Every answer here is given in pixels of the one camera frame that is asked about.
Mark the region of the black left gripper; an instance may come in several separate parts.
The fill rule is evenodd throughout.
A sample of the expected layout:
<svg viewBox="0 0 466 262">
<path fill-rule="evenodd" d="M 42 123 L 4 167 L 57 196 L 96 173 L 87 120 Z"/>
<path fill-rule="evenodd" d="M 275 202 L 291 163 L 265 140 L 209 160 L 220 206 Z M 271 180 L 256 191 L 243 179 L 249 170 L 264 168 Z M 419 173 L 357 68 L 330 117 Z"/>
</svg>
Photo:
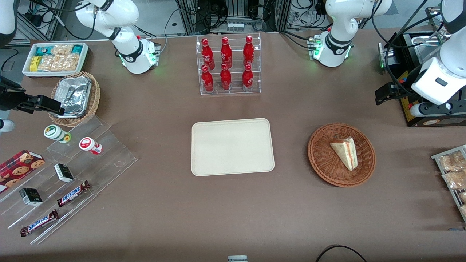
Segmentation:
<svg viewBox="0 0 466 262">
<path fill-rule="evenodd" d="M 375 97 L 375 103 L 377 106 L 383 104 L 386 101 L 395 99 L 399 100 L 405 97 L 413 97 L 414 91 L 411 88 L 406 88 L 403 84 L 386 83 L 377 89 L 377 96 Z"/>
</svg>

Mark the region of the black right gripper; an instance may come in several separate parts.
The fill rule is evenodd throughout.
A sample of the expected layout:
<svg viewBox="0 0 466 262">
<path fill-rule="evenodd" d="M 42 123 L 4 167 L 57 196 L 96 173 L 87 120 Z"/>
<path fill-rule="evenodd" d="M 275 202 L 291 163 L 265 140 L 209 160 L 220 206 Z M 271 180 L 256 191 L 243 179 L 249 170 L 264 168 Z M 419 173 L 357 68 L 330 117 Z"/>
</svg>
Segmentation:
<svg viewBox="0 0 466 262">
<path fill-rule="evenodd" d="M 30 96 L 25 93 L 25 89 L 18 83 L 10 81 L 2 77 L 0 84 L 0 110 L 9 111 L 17 109 L 28 114 L 33 114 L 35 111 L 47 111 L 53 114 L 64 114 L 62 103 L 47 96 L 37 96 L 35 105 L 30 99 Z"/>
</svg>

